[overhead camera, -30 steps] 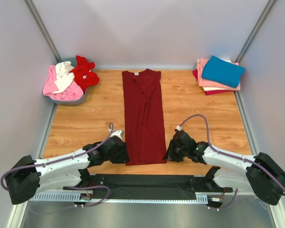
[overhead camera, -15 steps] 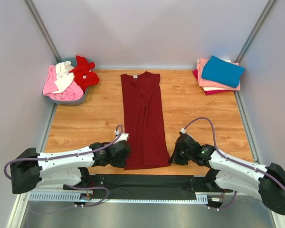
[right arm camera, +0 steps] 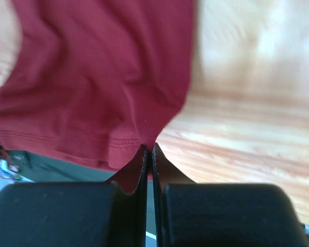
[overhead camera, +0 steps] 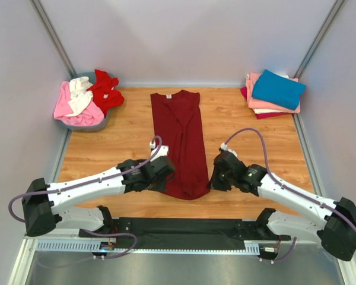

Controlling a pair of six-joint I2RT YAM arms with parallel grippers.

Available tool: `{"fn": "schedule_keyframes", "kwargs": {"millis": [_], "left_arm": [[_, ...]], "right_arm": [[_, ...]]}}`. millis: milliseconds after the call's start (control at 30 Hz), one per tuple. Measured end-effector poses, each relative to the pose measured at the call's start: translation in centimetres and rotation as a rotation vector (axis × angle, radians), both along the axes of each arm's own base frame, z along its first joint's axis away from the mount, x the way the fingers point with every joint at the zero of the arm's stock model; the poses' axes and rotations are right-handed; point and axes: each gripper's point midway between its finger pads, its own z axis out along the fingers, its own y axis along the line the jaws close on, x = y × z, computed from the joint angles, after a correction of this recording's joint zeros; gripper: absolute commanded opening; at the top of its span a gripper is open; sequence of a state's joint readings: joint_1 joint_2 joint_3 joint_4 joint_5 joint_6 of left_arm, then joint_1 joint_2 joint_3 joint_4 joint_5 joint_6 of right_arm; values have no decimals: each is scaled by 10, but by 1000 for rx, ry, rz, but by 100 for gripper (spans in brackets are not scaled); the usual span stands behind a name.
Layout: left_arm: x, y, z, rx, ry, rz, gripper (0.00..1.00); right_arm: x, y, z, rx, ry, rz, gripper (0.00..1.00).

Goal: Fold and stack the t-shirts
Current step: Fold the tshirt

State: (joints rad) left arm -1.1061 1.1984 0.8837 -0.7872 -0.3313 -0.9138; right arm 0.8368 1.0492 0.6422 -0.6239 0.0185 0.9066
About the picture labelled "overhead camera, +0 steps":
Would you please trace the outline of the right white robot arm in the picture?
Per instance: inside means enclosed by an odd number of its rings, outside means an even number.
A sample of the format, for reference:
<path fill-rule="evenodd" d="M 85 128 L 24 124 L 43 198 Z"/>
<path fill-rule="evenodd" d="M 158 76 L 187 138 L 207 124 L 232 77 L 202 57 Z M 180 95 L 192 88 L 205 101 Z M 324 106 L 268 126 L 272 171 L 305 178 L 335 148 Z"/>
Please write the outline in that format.
<path fill-rule="evenodd" d="M 296 212 L 289 215 L 278 210 L 263 210 L 255 225 L 256 234 L 264 240 L 286 235 L 321 245 L 333 257 L 350 261 L 356 252 L 356 205 L 342 197 L 335 201 L 309 193 L 287 183 L 258 164 L 246 166 L 237 153 L 222 144 L 214 159 L 209 187 L 229 191 L 232 187 L 244 193 L 278 202 Z"/>

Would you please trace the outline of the dark red t-shirt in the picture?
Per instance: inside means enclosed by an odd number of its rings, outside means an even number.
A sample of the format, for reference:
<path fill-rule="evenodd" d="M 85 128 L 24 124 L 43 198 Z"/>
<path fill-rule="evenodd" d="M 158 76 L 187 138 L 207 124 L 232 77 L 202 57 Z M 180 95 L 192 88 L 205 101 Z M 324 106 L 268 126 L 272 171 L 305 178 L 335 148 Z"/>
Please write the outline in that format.
<path fill-rule="evenodd" d="M 165 194 L 184 200 L 208 194 L 200 94 L 180 90 L 175 94 L 154 93 L 150 98 L 154 133 L 169 147 L 169 158 L 175 166 Z"/>

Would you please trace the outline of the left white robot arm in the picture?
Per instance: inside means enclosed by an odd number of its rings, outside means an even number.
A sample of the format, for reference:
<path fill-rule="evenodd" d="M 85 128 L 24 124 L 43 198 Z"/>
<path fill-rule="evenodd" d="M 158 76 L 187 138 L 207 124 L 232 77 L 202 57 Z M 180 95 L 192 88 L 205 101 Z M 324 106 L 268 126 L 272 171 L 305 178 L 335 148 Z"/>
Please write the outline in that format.
<path fill-rule="evenodd" d="M 162 145 L 151 150 L 149 160 L 126 160 L 96 175 L 49 185 L 43 178 L 32 181 L 22 199 L 27 236 L 58 229 L 77 230 L 81 237 L 109 237 L 116 231 L 109 209 L 102 205 L 80 208 L 79 204 L 132 191 L 165 191 L 166 182 L 174 176 L 168 153 L 168 146 Z"/>

